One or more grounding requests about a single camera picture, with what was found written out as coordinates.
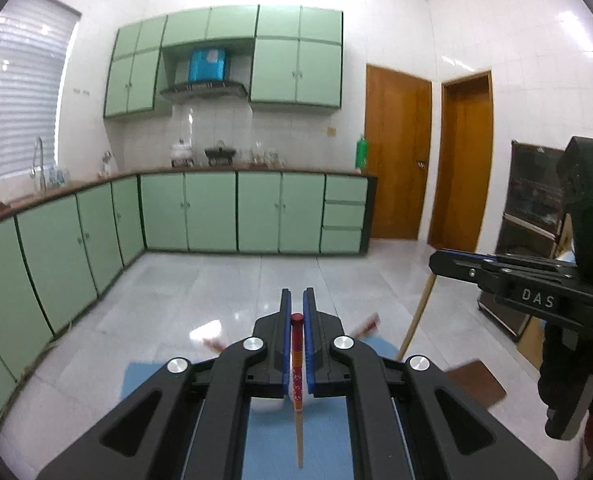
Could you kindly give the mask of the curved bamboo chopstick red end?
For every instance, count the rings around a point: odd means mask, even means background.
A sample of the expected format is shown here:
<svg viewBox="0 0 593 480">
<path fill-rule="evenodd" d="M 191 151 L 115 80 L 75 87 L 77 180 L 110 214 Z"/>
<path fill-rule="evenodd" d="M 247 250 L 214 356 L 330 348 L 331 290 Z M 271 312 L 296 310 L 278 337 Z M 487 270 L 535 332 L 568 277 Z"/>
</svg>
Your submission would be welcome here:
<svg viewBox="0 0 593 480">
<path fill-rule="evenodd" d="M 401 343 L 397 351 L 396 359 L 399 362 L 403 361 L 403 358 L 405 357 L 405 354 L 411 345 L 411 341 L 413 337 L 415 337 L 415 332 L 418 330 L 422 315 L 426 309 L 427 303 L 429 302 L 431 294 L 433 292 L 436 278 L 436 274 L 431 274 L 425 282 L 420 301 L 418 303 L 417 309 L 415 309 L 415 314 L 412 317 L 411 323 L 408 327 L 405 337 L 403 337 L 403 342 Z"/>
</svg>

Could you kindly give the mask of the red orange patterned chopstick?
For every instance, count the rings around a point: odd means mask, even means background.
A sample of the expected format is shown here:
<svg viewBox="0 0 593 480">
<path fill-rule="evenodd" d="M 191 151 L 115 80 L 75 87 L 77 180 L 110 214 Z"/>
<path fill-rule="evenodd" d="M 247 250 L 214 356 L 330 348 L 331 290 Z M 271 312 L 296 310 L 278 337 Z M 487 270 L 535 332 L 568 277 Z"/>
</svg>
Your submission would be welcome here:
<svg viewBox="0 0 593 480">
<path fill-rule="evenodd" d="M 375 333 L 379 328 L 380 324 L 380 316 L 377 313 L 368 318 L 365 322 L 363 322 L 356 330 L 351 332 L 351 336 L 354 339 L 361 339 L 370 336 L 371 334 Z"/>
</svg>

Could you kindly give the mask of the red patterned bamboo chopstick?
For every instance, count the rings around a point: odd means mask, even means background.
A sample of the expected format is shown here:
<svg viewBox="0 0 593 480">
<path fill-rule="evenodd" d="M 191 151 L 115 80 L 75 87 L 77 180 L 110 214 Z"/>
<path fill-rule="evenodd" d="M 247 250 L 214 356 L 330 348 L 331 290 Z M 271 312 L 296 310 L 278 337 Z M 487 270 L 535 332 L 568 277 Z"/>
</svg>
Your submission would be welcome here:
<svg viewBox="0 0 593 480">
<path fill-rule="evenodd" d="M 304 418 L 303 418 L 303 360 L 304 315 L 291 315 L 291 384 L 294 411 L 296 460 L 299 469 L 304 467 Z"/>
</svg>

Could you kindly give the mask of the white twin utensil holder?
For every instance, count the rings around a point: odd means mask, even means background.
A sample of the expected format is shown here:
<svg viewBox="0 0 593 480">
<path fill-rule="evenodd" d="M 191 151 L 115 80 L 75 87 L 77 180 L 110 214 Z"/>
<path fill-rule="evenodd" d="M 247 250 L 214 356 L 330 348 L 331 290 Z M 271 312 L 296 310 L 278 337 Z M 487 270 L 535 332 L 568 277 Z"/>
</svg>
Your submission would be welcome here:
<svg viewBox="0 0 593 480">
<path fill-rule="evenodd" d="M 336 410 L 343 404 L 341 398 L 315 398 L 306 394 L 303 398 L 303 408 L 305 412 L 328 412 Z M 292 398 L 285 396 L 282 399 L 262 399 L 253 398 L 251 400 L 251 410 L 253 413 L 273 413 L 292 408 Z"/>
</svg>

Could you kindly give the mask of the blue table mat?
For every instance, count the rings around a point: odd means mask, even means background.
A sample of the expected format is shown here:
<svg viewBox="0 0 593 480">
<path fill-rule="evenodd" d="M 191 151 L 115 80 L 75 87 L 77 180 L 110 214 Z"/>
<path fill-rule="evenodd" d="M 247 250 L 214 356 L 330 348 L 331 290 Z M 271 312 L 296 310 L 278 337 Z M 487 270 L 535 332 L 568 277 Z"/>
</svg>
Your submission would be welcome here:
<svg viewBox="0 0 593 480">
<path fill-rule="evenodd" d="M 244 479 L 351 479 L 346 402 L 328 412 L 304 411 L 304 467 L 296 460 L 293 408 L 273 413 L 250 411 Z"/>
</svg>

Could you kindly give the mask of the black oven cabinet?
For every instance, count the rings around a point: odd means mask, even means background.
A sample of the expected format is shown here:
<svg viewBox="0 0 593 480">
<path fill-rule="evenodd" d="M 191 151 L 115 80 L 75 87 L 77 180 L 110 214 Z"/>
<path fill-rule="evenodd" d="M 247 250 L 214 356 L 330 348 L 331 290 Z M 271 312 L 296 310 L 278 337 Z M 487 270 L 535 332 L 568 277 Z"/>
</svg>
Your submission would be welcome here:
<svg viewBox="0 0 593 480">
<path fill-rule="evenodd" d="M 558 148 L 511 142 L 508 177 L 494 204 L 495 232 L 479 246 L 493 255 L 551 258 L 561 236 L 562 189 Z"/>
</svg>

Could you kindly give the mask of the red brown chopstick in holder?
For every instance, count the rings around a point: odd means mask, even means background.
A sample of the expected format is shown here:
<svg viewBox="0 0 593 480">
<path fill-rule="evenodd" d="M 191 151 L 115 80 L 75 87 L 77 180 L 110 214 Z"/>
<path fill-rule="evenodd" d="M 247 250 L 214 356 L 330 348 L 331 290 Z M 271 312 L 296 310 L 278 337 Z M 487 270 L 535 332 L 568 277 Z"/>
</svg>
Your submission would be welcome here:
<svg viewBox="0 0 593 480">
<path fill-rule="evenodd" d="M 204 339 L 203 344 L 206 348 L 218 354 L 226 349 L 226 346 L 218 339 Z"/>
</svg>

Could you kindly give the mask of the brown floor mat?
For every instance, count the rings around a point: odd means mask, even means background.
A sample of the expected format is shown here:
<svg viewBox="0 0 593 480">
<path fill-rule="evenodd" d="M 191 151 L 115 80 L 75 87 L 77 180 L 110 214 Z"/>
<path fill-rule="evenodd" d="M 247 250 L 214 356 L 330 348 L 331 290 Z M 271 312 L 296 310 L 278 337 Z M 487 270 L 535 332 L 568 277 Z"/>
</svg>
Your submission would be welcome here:
<svg viewBox="0 0 593 480">
<path fill-rule="evenodd" d="M 507 396 L 505 388 L 481 360 L 453 367 L 446 370 L 446 375 L 487 410 Z"/>
</svg>

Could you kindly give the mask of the right wooden door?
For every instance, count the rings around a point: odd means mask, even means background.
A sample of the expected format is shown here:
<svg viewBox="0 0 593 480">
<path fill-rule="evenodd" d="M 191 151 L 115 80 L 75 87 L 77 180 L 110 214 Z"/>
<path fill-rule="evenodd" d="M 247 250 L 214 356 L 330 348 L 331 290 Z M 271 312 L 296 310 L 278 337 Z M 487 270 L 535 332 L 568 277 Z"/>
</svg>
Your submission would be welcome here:
<svg viewBox="0 0 593 480">
<path fill-rule="evenodd" d="M 427 241 L 473 252 L 486 208 L 494 146 L 489 70 L 441 85 L 441 144 Z"/>
</svg>

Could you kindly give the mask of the green bottle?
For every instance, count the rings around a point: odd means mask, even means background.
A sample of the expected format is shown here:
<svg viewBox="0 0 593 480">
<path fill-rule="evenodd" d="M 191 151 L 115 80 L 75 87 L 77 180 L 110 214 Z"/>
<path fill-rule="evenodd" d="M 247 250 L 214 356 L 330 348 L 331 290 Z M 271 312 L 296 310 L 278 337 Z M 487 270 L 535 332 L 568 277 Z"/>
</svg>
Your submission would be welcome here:
<svg viewBox="0 0 593 480">
<path fill-rule="evenodd" d="M 367 171 L 368 150 L 369 143 L 366 139 L 366 136 L 361 136 L 356 143 L 355 168 L 362 174 Z"/>
</svg>

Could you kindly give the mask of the left wooden door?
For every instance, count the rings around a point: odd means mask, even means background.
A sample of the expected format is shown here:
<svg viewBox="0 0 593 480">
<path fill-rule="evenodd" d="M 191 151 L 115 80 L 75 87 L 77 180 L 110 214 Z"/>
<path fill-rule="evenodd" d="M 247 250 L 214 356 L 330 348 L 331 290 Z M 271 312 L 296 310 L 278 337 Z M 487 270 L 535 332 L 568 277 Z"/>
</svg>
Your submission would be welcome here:
<svg viewBox="0 0 593 480">
<path fill-rule="evenodd" d="M 425 199 L 432 84 L 396 70 L 366 70 L 367 171 L 377 177 L 371 235 L 415 240 Z"/>
</svg>

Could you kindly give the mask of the glass jars on counter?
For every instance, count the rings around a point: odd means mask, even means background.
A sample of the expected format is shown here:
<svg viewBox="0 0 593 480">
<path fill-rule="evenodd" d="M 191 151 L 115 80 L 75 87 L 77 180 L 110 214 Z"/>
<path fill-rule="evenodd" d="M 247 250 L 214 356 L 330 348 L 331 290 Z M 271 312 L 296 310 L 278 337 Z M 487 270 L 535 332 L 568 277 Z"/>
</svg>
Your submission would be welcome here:
<svg viewBox="0 0 593 480">
<path fill-rule="evenodd" d="M 287 159 L 274 148 L 264 148 L 255 144 L 252 148 L 245 148 L 240 155 L 242 164 L 258 168 L 281 168 L 287 166 Z"/>
</svg>

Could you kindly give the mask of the chrome sink faucet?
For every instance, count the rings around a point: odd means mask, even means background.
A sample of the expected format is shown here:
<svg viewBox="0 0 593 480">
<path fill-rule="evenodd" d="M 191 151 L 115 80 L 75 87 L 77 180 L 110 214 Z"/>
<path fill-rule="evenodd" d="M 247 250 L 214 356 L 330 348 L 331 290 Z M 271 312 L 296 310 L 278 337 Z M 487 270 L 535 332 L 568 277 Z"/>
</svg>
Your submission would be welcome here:
<svg viewBox="0 0 593 480">
<path fill-rule="evenodd" d="M 34 181 L 35 190 L 42 194 L 47 189 L 45 174 L 45 149 L 42 138 L 38 136 L 34 142 L 33 158 L 31 163 L 30 177 Z"/>
</svg>

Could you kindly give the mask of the range hood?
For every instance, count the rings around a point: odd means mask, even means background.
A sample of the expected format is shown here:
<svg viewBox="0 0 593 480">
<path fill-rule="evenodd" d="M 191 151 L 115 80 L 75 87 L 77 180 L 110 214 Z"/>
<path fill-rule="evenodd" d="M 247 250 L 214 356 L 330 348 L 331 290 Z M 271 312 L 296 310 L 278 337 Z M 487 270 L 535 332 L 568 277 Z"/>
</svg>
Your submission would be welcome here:
<svg viewBox="0 0 593 480">
<path fill-rule="evenodd" d="M 231 80 L 185 81 L 160 92 L 162 98 L 176 104 L 195 99 L 243 99 L 248 96 L 241 82 Z"/>
</svg>

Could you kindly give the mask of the blue box above hood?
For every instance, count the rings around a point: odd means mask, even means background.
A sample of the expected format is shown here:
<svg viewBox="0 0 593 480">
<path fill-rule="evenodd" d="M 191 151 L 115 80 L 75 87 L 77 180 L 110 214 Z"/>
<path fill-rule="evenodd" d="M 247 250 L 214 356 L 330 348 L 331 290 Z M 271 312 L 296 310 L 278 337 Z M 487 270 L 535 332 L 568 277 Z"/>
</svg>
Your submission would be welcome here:
<svg viewBox="0 0 593 480">
<path fill-rule="evenodd" d="M 227 52 L 222 48 L 192 52 L 188 70 L 190 82 L 222 81 L 226 77 Z"/>
</svg>

